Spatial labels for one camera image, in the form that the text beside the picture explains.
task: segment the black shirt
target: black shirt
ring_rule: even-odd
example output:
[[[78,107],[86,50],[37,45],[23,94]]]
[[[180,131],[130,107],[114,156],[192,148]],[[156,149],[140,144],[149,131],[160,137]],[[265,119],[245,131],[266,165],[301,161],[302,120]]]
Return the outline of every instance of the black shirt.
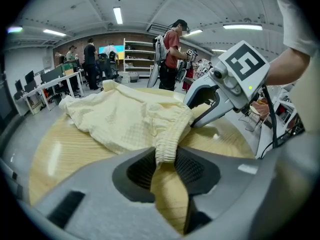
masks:
[[[88,44],[84,48],[84,64],[85,65],[94,65],[96,62],[95,59],[96,48],[92,44]]]

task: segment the yellow fabric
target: yellow fabric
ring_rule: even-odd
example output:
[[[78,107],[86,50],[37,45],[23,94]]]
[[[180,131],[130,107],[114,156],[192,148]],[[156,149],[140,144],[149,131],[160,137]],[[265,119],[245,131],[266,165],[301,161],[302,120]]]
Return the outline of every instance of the yellow fabric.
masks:
[[[103,88],[81,99],[66,96],[59,107],[78,129],[89,132],[116,154],[155,147],[157,165],[173,163],[178,143],[194,121],[191,109],[174,98],[131,89],[112,80],[103,81]]]

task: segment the ceiling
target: ceiling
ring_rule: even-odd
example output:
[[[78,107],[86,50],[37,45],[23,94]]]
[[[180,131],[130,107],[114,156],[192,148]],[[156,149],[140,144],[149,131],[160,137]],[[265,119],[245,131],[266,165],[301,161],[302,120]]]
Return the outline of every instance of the ceiling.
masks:
[[[113,7],[121,7],[123,25],[117,24]],[[241,40],[257,48],[267,60],[285,49],[277,0],[31,0],[15,22],[23,31],[10,33],[5,49],[55,47],[86,36],[121,31],[157,34],[150,30],[152,24],[168,26],[177,19],[185,20],[191,30],[203,30],[184,37],[183,42],[207,53],[227,50]],[[224,29],[226,23],[259,23],[263,30]],[[43,33],[44,29],[67,35]]]

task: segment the white wall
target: white wall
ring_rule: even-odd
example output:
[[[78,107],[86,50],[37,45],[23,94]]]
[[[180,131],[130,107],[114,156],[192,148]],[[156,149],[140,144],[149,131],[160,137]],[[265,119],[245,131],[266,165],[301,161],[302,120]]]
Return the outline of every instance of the white wall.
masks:
[[[51,48],[21,48],[9,50],[4,53],[4,69],[12,98],[17,92],[15,86],[16,81],[20,80],[22,88],[24,88],[27,84],[25,75],[32,70],[34,73],[43,70],[43,57],[45,56],[51,57],[50,69],[53,69],[54,57],[53,50]],[[16,108],[20,115],[23,115],[28,111],[28,107],[25,104],[20,103],[16,104]]]
[[[212,56],[211,57],[211,62],[212,62],[212,66],[214,67],[220,60],[218,59],[220,55],[217,56]]]

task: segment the white robot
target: white robot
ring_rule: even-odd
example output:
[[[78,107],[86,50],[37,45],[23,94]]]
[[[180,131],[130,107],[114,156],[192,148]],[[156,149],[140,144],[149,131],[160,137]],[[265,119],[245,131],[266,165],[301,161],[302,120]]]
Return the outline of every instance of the white robot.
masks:
[[[250,44],[241,41],[219,56],[220,62],[187,92],[184,103],[191,109],[211,101],[192,127],[204,126],[234,109],[247,105],[265,81],[269,63]]]

